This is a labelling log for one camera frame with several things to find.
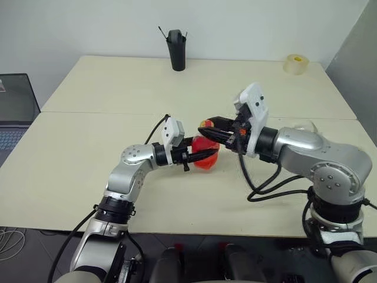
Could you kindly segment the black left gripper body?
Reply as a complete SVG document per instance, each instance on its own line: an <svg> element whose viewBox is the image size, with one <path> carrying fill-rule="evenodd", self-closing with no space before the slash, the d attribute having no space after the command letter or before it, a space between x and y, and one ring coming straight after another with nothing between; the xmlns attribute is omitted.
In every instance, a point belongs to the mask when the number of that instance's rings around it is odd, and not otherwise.
<svg viewBox="0 0 377 283"><path fill-rule="evenodd" d="M172 160L174 164L177 165L183 165L183 169L185 172L188 172L190 170L188 166L188 156L189 151L187 146L177 146L172 147Z"/></svg>

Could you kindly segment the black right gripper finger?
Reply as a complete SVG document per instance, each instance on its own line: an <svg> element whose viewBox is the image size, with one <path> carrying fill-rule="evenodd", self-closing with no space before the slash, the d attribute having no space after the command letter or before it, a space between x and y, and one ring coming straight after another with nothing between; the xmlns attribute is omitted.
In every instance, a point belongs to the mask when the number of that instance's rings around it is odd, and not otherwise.
<svg viewBox="0 0 377 283"><path fill-rule="evenodd" d="M233 127L234 120L226 117L215 116L211 117L210 121L214 127Z"/></svg>
<svg viewBox="0 0 377 283"><path fill-rule="evenodd" d="M233 144L233 135L215 127L199 127L199 133L207 139L226 146Z"/></svg>

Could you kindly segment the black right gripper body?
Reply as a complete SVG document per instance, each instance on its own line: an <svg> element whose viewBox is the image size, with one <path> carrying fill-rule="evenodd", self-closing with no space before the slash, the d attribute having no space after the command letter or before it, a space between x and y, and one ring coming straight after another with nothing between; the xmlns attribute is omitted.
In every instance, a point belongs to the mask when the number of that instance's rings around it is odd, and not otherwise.
<svg viewBox="0 0 377 283"><path fill-rule="evenodd" d="M231 136L226 141L226 148L233 152L238 152L238 142L241 144L241 153L246 154L247 145L251 133L251 124L249 118L252 117L251 111L247 105L241 106L236 118L230 123L227 130Z"/></svg>

